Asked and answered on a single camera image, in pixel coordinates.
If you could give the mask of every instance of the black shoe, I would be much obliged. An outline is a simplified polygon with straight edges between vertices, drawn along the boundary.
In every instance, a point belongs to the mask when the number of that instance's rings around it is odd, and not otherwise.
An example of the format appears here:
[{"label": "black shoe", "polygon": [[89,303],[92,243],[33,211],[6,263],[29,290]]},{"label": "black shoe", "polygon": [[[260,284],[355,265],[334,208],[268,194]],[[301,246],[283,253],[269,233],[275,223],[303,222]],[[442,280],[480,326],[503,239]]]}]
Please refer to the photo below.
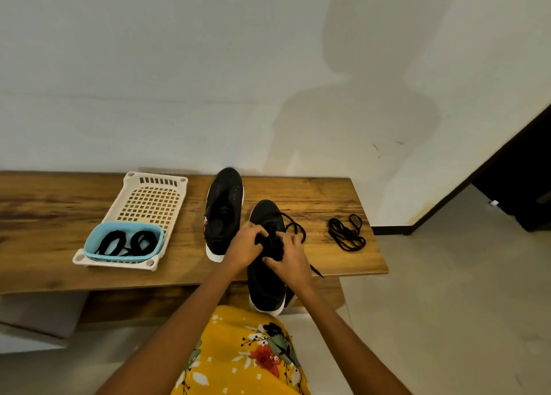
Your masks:
[{"label": "black shoe", "polygon": [[253,224],[260,224],[269,236],[256,236],[256,243],[263,246],[260,255],[247,268],[247,284],[249,286],[249,302],[257,311],[279,315],[285,305],[287,286],[262,261],[263,257],[271,257],[280,262],[283,260],[283,243],[276,231],[285,231],[283,216],[271,200],[261,200],[252,209],[249,218]]},{"label": "black shoe", "polygon": [[244,197],[243,180],[232,167],[221,170],[210,185],[203,232],[207,257],[213,262],[224,259],[231,239],[239,231]]}]

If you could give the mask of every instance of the forearm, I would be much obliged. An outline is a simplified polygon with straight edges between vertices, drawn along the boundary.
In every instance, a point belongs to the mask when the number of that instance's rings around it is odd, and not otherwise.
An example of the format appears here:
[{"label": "forearm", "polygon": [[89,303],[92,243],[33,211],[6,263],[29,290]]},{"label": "forearm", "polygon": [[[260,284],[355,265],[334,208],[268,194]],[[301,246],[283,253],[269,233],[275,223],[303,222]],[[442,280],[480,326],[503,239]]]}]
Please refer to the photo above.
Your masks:
[{"label": "forearm", "polygon": [[98,395],[167,395],[237,270],[218,265],[169,320],[124,363]]},{"label": "forearm", "polygon": [[355,394],[409,394],[314,287],[298,294]]}]

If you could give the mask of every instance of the blue plastic container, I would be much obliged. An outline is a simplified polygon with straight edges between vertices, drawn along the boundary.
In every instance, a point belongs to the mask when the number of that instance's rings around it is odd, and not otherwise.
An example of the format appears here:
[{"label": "blue plastic container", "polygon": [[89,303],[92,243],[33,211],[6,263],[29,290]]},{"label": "blue plastic container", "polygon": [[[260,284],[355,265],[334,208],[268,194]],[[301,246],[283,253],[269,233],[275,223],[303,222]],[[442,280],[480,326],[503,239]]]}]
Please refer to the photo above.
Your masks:
[{"label": "blue plastic container", "polygon": [[[155,237],[159,240],[155,250],[146,255],[101,255],[94,254],[101,244],[101,241],[105,236],[111,231],[124,231],[126,232],[126,243],[130,244],[130,239],[132,236],[139,231],[151,231],[155,234]],[[88,238],[86,238],[86,243],[84,243],[84,253],[87,257],[93,260],[100,260],[105,262],[143,262],[145,260],[151,259],[155,254],[160,252],[162,247],[162,239],[164,237],[164,232],[162,228],[155,224],[143,224],[141,222],[102,222],[97,225]]]}]

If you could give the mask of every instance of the shoe sole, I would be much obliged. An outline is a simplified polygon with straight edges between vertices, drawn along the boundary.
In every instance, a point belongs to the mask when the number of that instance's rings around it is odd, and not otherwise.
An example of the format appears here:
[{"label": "shoe sole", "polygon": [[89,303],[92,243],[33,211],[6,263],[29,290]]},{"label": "shoe sole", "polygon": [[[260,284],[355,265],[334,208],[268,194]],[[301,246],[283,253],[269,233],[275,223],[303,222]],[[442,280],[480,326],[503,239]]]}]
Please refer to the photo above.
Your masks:
[{"label": "shoe sole", "polygon": [[[208,197],[208,194],[210,193],[211,187],[212,187],[212,183],[210,183],[210,186],[208,187],[207,197]],[[243,196],[241,197],[241,210],[243,210],[243,202],[245,201],[245,187],[243,186],[243,183],[241,183],[241,187],[243,188]],[[205,243],[205,252],[207,253],[207,257],[209,258],[209,260],[212,260],[215,263],[221,263],[222,260],[224,260],[225,254],[214,254],[210,250],[210,248],[208,248],[207,243]]]},{"label": "shoe sole", "polygon": [[[256,208],[256,205],[252,208],[251,210],[251,214],[252,214],[252,211],[254,211]],[[277,308],[275,311],[263,311],[261,309],[258,309],[255,304],[252,302],[252,299],[251,299],[251,294],[249,294],[249,306],[251,307],[251,309],[254,309],[255,311],[257,312],[262,312],[262,313],[265,313],[265,314],[270,314],[272,317],[276,317],[278,316],[279,314],[281,314],[281,311],[283,311],[283,308],[285,308],[285,296],[283,297],[283,302],[281,303],[281,306],[279,308]]]}]

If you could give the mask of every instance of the floor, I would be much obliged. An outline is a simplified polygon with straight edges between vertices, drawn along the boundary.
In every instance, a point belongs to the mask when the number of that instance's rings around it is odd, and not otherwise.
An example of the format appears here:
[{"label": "floor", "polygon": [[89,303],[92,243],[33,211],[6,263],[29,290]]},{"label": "floor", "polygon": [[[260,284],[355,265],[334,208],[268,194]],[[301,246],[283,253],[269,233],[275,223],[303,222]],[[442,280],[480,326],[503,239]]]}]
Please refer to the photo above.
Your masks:
[{"label": "floor", "polygon": [[[339,314],[415,394],[551,393],[551,232],[469,187],[411,237],[378,237],[385,276],[341,280]],[[307,314],[281,317],[313,394],[350,394]],[[155,327],[77,333],[0,356],[0,393],[93,394]]]}]

